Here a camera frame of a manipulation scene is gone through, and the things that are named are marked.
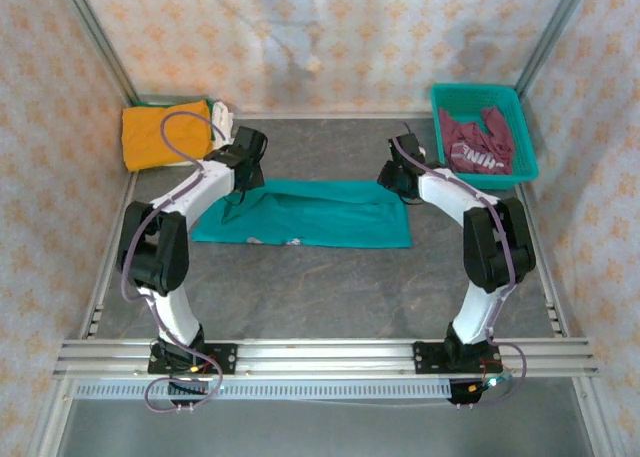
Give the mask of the teal t-shirt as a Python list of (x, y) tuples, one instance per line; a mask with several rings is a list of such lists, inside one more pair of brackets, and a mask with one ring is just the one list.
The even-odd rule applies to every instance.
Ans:
[(191, 230), (195, 242), (404, 249), (408, 210), (374, 181), (268, 180), (217, 201)]

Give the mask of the white folded t-shirt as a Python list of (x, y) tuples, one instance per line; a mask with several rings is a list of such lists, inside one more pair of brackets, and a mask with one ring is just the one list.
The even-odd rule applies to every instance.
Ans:
[[(222, 102), (214, 103), (211, 118), (204, 101), (177, 106), (170, 115), (165, 132), (169, 142), (179, 151), (174, 165), (188, 165), (191, 160), (202, 160), (213, 150), (234, 140), (234, 118)], [(211, 130), (215, 131), (215, 141), (211, 140)]]

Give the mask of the maroon t-shirt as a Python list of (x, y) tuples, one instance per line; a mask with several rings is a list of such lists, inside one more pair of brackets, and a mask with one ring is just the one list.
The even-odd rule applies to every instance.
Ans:
[(477, 122), (462, 123), (440, 108), (441, 139), (449, 167), (457, 173), (510, 175), (516, 146), (507, 121), (497, 107), (481, 111)]

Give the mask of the teal plastic basket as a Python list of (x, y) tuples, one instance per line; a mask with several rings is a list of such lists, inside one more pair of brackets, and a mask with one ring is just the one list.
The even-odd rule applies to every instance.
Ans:
[(454, 172), (448, 165), (438, 117), (440, 108), (459, 122), (477, 122), (483, 130), (481, 111), (497, 107), (511, 130), (516, 146), (510, 175), (486, 175), (457, 173), (456, 176), (480, 190), (509, 190), (538, 177), (538, 165), (534, 147), (530, 138), (522, 106), (516, 92), (505, 86), (486, 84), (436, 84), (431, 89), (431, 103), (436, 131), (439, 159), (442, 164)]

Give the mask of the orange folded t-shirt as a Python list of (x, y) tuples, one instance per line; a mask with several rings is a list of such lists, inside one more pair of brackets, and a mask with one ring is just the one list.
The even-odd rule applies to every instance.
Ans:
[[(205, 100), (171, 107), (131, 107), (122, 112), (123, 160), (128, 171), (184, 162), (185, 159), (166, 146), (161, 137), (161, 122), (172, 112), (187, 111), (210, 120)], [(172, 117), (165, 126), (169, 142), (180, 152), (201, 159), (212, 150), (209, 125), (193, 116)]]

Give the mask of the aluminium table edge rail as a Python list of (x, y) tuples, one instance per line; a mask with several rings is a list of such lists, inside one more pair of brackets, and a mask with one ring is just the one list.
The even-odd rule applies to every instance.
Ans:
[(382, 120), (413, 120), (413, 119), (431, 119), (432, 112), (275, 112), (275, 113), (248, 113), (248, 112), (232, 112), (235, 120), (350, 120), (350, 119), (382, 119)]

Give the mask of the aluminium table side rail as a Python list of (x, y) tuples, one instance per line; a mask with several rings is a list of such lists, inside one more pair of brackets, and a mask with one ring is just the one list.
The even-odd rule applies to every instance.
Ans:
[[(532, 211), (532, 198), (524, 185), (515, 188), (517, 197), (524, 206), (525, 216), (531, 231), (532, 242), (537, 258), (537, 268), (544, 289), (547, 314), (554, 329), (554, 336), (564, 344), (577, 337), (570, 330), (569, 319), (563, 307), (558, 285), (552, 276), (547, 252), (538, 236), (536, 222)], [(600, 391), (602, 390), (600, 372), (593, 353), (593, 346), (587, 337), (580, 337), (587, 351), (586, 363), (571, 378), (577, 398), (580, 416), (588, 436), (589, 446), (594, 457), (616, 457), (616, 443), (611, 437), (607, 422), (606, 408)]]
[[(97, 329), (97, 324), (94, 324), (94, 321), (98, 321), (99, 317), (95, 318), (94, 314), (96, 312), (100, 313), (103, 308), (104, 297), (114, 270), (125, 208), (133, 196), (137, 177), (136, 173), (131, 173), (126, 177), (97, 277), (89, 297), (80, 331), (77, 334), (77, 340), (80, 343), (91, 341), (90, 336)], [(50, 388), (44, 398), (44, 407), (27, 450), (27, 457), (56, 457), (58, 455), (77, 387), (77, 379), (68, 377), (59, 379), (56, 375), (52, 376)]]

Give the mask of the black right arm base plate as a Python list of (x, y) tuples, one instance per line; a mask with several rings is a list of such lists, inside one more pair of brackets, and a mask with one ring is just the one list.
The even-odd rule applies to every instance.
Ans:
[(486, 342), (457, 345), (449, 341), (416, 341), (412, 350), (417, 374), (480, 374), (503, 371), (497, 348)]

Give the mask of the aluminium frame post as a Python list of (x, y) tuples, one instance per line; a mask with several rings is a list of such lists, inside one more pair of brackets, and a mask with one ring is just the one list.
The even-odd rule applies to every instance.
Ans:
[(89, 0), (69, 0), (71, 8), (78, 16), (81, 26), (96, 47), (125, 101), (133, 105), (139, 101), (139, 95), (126, 71), (120, 57), (112, 45), (105, 29)]
[(514, 90), (520, 99), (526, 95), (531, 87), (581, 1), (559, 0), (514, 86)]

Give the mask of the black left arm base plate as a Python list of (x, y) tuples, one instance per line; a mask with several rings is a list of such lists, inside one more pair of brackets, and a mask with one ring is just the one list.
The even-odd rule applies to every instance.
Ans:
[[(154, 342), (150, 347), (151, 354), (147, 366), (150, 375), (213, 375), (216, 369), (210, 362), (192, 354), (185, 353), (178, 348), (165, 349), (160, 342)], [(236, 368), (238, 346), (229, 343), (205, 342), (199, 352), (215, 360), (224, 375), (234, 375)]]

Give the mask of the aluminium mounting rail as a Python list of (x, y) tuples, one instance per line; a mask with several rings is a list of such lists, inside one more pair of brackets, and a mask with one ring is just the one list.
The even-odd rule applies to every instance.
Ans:
[[(480, 374), (417, 374), (413, 344), (407, 339), (245, 340), (238, 346), (236, 379), (402, 379), (417, 375), (451, 379)], [(518, 339), (513, 347), (497, 346), (503, 370), (519, 377), (573, 377), (586, 363), (587, 351), (577, 338)], [(144, 379), (151, 354), (141, 340), (91, 340), (63, 343), (54, 367), (59, 378)]]

